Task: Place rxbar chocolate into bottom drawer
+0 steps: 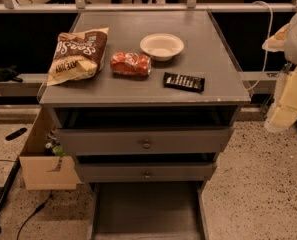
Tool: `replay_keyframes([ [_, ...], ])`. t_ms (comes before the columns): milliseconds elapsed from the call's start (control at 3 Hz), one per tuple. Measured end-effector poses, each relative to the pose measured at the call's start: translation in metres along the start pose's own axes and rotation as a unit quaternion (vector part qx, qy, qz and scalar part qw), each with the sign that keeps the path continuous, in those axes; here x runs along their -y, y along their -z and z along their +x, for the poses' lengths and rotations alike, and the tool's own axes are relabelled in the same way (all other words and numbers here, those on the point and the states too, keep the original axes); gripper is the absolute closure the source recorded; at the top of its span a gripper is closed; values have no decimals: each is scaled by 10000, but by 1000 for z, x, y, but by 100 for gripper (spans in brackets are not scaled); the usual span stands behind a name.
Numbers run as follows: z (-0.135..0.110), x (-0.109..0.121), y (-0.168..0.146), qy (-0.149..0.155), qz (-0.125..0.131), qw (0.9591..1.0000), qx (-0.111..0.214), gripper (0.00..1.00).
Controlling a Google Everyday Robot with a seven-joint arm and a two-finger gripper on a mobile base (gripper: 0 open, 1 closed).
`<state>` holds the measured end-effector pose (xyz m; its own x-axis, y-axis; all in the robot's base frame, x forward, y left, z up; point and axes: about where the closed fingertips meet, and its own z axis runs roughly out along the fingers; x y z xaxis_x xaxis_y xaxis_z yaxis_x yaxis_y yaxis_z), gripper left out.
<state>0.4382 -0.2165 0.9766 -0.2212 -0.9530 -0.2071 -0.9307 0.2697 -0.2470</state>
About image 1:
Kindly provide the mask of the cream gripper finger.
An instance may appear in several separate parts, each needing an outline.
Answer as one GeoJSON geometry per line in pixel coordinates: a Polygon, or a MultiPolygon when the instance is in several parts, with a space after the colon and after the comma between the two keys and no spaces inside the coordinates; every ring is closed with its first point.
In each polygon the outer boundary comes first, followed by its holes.
{"type": "Polygon", "coordinates": [[[265,40],[262,48],[268,52],[283,52],[285,49],[286,32],[289,24],[285,24],[274,35],[265,40]]]}
{"type": "Polygon", "coordinates": [[[297,121],[297,67],[290,73],[279,74],[273,98],[264,128],[268,132],[278,133],[297,121]]]}

